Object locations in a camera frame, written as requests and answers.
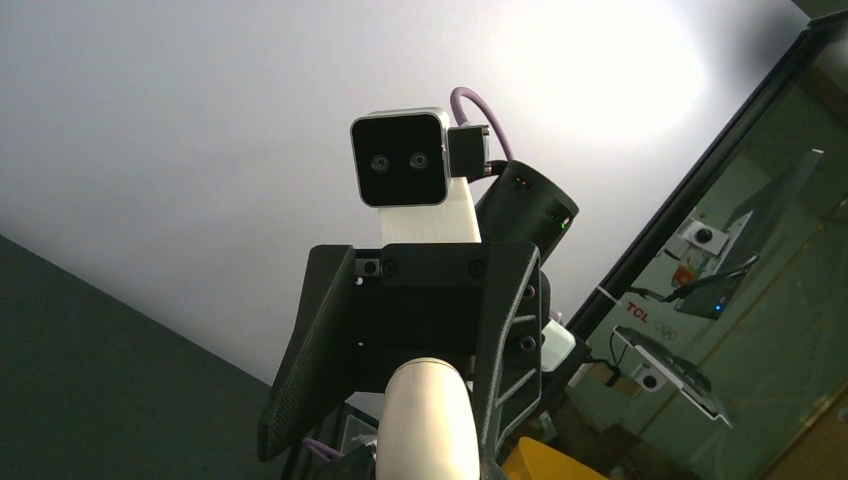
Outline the beige earbud charging case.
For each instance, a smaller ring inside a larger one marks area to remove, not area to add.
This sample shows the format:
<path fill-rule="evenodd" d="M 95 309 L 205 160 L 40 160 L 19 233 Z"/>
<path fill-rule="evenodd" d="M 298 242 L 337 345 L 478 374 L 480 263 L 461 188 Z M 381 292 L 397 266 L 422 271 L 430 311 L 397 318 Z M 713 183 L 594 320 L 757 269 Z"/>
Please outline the beige earbud charging case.
<path fill-rule="evenodd" d="M 391 376 L 378 426 L 378 479 L 478 479 L 479 443 L 466 384 L 449 363 L 410 360 Z"/>

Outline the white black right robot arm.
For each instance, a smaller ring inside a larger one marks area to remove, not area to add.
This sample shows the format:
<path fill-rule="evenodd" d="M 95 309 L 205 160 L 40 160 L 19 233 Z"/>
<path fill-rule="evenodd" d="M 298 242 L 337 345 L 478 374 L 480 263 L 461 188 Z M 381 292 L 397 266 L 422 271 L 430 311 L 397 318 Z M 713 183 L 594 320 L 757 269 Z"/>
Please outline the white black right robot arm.
<path fill-rule="evenodd" d="M 392 374 L 422 357 L 444 361 L 459 380 L 472 458 L 496 457 L 540 402 L 551 295 L 542 266 L 577 212 L 544 175 L 502 162 L 471 209 L 480 242 L 313 247 L 258 420 L 258 459 L 292 448 L 352 394 L 387 394 Z"/>

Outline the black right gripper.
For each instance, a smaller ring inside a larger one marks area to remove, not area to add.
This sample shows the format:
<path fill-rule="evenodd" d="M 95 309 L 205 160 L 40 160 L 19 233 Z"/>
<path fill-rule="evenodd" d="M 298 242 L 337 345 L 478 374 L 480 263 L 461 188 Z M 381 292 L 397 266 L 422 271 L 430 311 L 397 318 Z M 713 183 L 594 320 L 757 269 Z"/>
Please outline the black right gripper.
<path fill-rule="evenodd" d="M 362 284 L 354 286 L 354 276 Z M 539 252 L 529 242 L 319 245 L 308 255 L 295 325 L 257 426 L 274 460 L 353 392 L 382 391 L 401 364 L 448 361 L 474 377 L 481 455 L 498 456 L 541 396 Z"/>

